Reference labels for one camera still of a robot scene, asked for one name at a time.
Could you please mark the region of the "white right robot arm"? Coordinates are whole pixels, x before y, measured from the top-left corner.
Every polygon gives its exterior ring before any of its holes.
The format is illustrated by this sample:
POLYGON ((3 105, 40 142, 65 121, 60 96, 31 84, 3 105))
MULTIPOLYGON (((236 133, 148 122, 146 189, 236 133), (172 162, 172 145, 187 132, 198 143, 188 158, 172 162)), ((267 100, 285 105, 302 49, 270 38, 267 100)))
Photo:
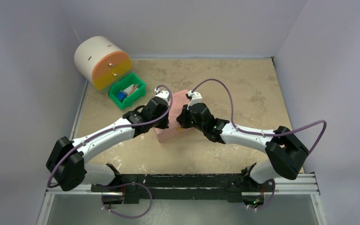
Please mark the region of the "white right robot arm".
POLYGON ((307 159, 306 146, 294 135, 285 135, 287 127, 276 130, 262 130, 247 127, 239 131, 230 121, 213 116, 206 104, 184 105, 177 122, 182 128, 196 128, 214 143, 237 144, 261 151, 268 160, 249 167, 244 184, 251 191, 275 177, 295 180, 307 159))

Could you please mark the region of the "pink jewelry box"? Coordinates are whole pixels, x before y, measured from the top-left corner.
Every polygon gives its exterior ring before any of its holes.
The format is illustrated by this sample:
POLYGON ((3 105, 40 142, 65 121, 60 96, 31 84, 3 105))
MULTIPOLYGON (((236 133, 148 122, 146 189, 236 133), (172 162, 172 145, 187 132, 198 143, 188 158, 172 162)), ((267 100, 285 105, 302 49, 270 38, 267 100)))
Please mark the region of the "pink jewelry box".
POLYGON ((172 96, 174 103, 169 111, 169 125, 168 125, 169 128, 166 129, 154 128, 157 139, 160 143, 166 142, 170 139, 177 138, 181 134, 191 130, 191 128, 188 129, 181 128, 180 124, 176 120, 177 117, 180 116, 183 106, 189 103, 189 100, 186 97, 187 93, 188 93, 187 89, 173 93, 172 96))

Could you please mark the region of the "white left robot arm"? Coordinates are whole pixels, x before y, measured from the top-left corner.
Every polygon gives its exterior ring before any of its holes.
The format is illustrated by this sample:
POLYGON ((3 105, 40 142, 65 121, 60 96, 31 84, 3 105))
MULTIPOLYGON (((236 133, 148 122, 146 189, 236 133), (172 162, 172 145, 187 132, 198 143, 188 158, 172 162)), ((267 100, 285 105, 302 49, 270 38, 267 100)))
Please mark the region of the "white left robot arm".
POLYGON ((85 165, 96 155, 152 128, 167 128, 172 104, 171 95, 164 97, 157 94, 147 105, 126 112, 113 124, 97 132, 73 140, 66 136, 59 138, 46 162, 50 172, 47 187, 72 190, 84 181, 87 174, 85 165))

